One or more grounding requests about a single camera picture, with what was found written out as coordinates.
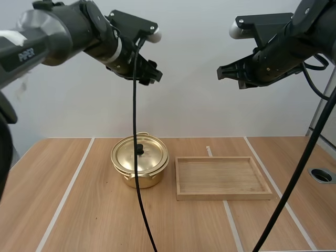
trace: black bracket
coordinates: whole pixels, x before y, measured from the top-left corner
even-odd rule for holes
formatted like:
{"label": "black bracket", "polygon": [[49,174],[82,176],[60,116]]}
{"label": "black bracket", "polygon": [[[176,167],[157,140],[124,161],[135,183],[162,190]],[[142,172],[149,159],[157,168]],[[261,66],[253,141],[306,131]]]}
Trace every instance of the black bracket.
{"label": "black bracket", "polygon": [[158,24],[139,18],[119,10],[111,11],[106,17],[110,24],[115,27],[124,37],[129,38],[134,44],[143,36],[150,36],[155,33]]}
{"label": "black bracket", "polygon": [[258,49],[261,49],[291,21],[293,15],[293,13],[279,13],[238,16],[236,23],[240,29],[253,34]]}

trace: black wire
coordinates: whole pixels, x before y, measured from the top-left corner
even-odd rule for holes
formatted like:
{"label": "black wire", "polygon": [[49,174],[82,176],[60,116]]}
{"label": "black wire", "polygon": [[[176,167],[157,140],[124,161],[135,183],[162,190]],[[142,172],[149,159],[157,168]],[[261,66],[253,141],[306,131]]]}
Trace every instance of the black wire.
{"label": "black wire", "polygon": [[313,66],[313,65],[310,65],[308,63],[304,63],[304,65],[306,66],[307,69],[316,70],[316,71],[323,71],[329,65],[329,62],[319,54],[315,54],[314,58],[317,59],[322,64],[322,66]]}
{"label": "black wire", "polygon": [[143,221],[145,222],[145,226],[146,226],[146,229],[147,229],[147,232],[148,232],[148,236],[151,240],[151,243],[152,243],[152,246],[153,246],[153,249],[155,252],[157,252],[158,250],[156,249],[156,246],[155,246],[155,242],[154,242],[154,239],[153,239],[153,236],[152,236],[152,233],[151,233],[151,230],[149,228],[149,225],[148,225],[148,221],[147,221],[147,218],[146,218],[146,213],[145,213],[145,209],[143,208],[143,204],[142,204],[142,200],[141,200],[141,193],[140,193],[140,187],[139,187],[139,176],[138,176],[138,154],[137,154],[137,62],[138,62],[138,55],[139,55],[139,51],[140,51],[140,48],[143,46],[143,44],[145,43],[146,41],[146,38],[141,38],[140,41],[139,41],[139,44],[138,44],[138,48],[137,48],[137,51],[135,52],[135,56],[134,56],[134,69],[133,69],[133,141],[134,141],[134,173],[135,173],[135,184],[136,184],[136,192],[137,192],[137,195],[138,195],[138,200],[139,200],[139,205],[140,205],[140,209],[141,209],[141,213],[142,213],[142,217],[143,217]]}
{"label": "black wire", "polygon": [[257,252],[260,250],[260,248],[262,247],[262,245],[264,244],[267,236],[269,235],[269,233],[271,232],[275,222],[277,221],[282,209],[284,208],[291,192],[293,191],[303,169],[305,168],[305,165],[316,145],[316,142],[323,130],[324,125],[327,122],[327,119],[330,115],[330,113],[332,112],[332,109],[334,108],[336,103],[336,88],[333,90],[330,99],[328,100],[327,104],[325,105],[321,116],[315,126],[315,129],[312,132],[312,135],[308,141],[308,144],[305,148],[305,151],[303,152],[301,159],[298,163],[298,166],[296,167],[292,178],[290,179],[287,188],[285,190],[285,192],[283,193],[283,196],[277,206],[277,208],[275,209],[274,213],[272,214],[272,217],[270,218],[264,232],[262,233],[257,245],[255,246],[255,248],[253,249],[253,252]]}
{"label": "black wire", "polygon": [[302,72],[309,84],[309,86],[311,87],[311,89],[320,97],[322,98],[323,100],[326,100],[328,101],[329,100],[329,97],[328,96],[325,96],[320,90],[318,90],[318,88],[314,85],[314,82],[311,80],[310,76],[309,76],[309,73],[307,71],[307,68],[306,68],[306,63],[302,63],[301,64],[301,68],[302,68]]}

